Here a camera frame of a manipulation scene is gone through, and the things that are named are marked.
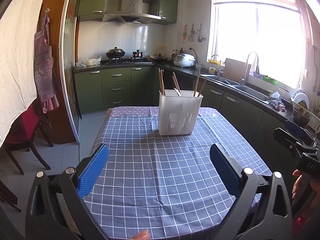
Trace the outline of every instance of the drawer handle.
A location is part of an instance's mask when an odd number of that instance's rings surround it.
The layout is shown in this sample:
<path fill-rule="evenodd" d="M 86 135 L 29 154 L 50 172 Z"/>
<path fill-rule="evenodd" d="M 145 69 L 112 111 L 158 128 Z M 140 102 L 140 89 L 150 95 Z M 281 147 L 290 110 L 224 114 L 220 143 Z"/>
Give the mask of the drawer handle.
<path fill-rule="evenodd" d="M 219 95 L 219 96 L 221 96 L 221 95 L 222 95 L 222 93 L 217 92 L 217 91 L 215 91 L 215 90 L 210 89 L 210 91 L 211 91 L 212 93 L 215 93 L 215 94 Z"/>
<path fill-rule="evenodd" d="M 233 98 L 227 97 L 227 99 L 229 99 L 229 100 L 232 101 L 232 102 L 239 103 L 238 100 L 235 100 L 235 99 L 233 99 Z"/>

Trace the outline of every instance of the faucet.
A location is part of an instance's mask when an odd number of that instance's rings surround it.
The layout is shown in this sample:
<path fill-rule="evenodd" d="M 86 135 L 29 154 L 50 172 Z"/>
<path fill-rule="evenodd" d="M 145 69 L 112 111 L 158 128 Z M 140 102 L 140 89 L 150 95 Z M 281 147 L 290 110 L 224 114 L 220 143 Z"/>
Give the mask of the faucet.
<path fill-rule="evenodd" d="M 220 76 L 220 72 L 223 74 L 223 72 L 220 71 L 220 66 L 221 66 L 221 61 L 219 63 L 219 69 L 218 69 L 218 75 L 217 75 L 218 77 Z"/>
<path fill-rule="evenodd" d="M 245 82 L 246 82 L 248 65 L 249 65 L 249 64 L 248 64 L 248 61 L 249 61 L 249 57 L 250 57 L 250 55 L 251 55 L 252 53 L 255 53 L 256 56 L 257 56 L 256 72 L 259 73 L 259 56 L 258 56 L 258 54 L 257 54 L 255 51 L 250 52 L 249 55 L 248 55 L 248 57 L 247 57 L 247 62 L 245 63 L 245 71 L 244 71 L 244 76 L 243 76 L 242 79 L 241 79 L 241 86 L 244 86 L 244 84 L 245 84 Z"/>

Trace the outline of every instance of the sink basin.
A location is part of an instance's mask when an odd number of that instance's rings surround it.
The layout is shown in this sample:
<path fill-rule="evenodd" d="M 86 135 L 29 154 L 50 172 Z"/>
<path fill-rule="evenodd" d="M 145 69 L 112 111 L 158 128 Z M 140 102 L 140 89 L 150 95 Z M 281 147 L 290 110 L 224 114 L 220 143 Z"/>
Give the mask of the sink basin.
<path fill-rule="evenodd" d="M 241 90 L 242 92 L 249 94 L 250 96 L 256 98 L 257 100 L 261 101 L 262 103 L 268 104 L 268 96 L 252 89 L 246 86 L 241 86 L 241 85 L 237 85 L 237 86 L 233 86 L 234 88 Z"/>
<path fill-rule="evenodd" d="M 227 84 L 227 85 L 239 85 L 239 83 L 232 81 L 230 79 L 224 78 L 224 77 L 218 77 L 216 75 L 200 75 L 209 79 L 213 79 L 215 81 Z"/>

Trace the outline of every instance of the white rice cooker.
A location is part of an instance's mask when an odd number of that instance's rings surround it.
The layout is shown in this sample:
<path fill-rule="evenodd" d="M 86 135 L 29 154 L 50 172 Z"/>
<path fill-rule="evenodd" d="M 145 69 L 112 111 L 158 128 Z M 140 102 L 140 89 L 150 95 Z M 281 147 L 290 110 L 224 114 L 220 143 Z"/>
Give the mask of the white rice cooker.
<path fill-rule="evenodd" d="M 193 67 L 195 61 L 195 57 L 190 54 L 179 54 L 175 57 L 173 63 L 178 67 Z"/>

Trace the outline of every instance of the checkered tablecloth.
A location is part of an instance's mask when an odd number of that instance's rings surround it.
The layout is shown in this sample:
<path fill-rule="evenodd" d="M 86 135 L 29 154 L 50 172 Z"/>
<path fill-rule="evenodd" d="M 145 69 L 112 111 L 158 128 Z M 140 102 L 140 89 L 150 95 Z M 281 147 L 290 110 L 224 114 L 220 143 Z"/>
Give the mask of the checkered tablecloth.
<path fill-rule="evenodd" d="M 201 108 L 193 133 L 176 136 L 159 135 L 157 111 L 108 111 L 92 152 L 105 143 L 109 159 L 83 200 L 110 238 L 128 239 L 148 229 L 152 239 L 206 239 L 235 200 L 211 163 L 211 145 L 219 143 L 258 174 L 271 171 L 215 109 Z"/>

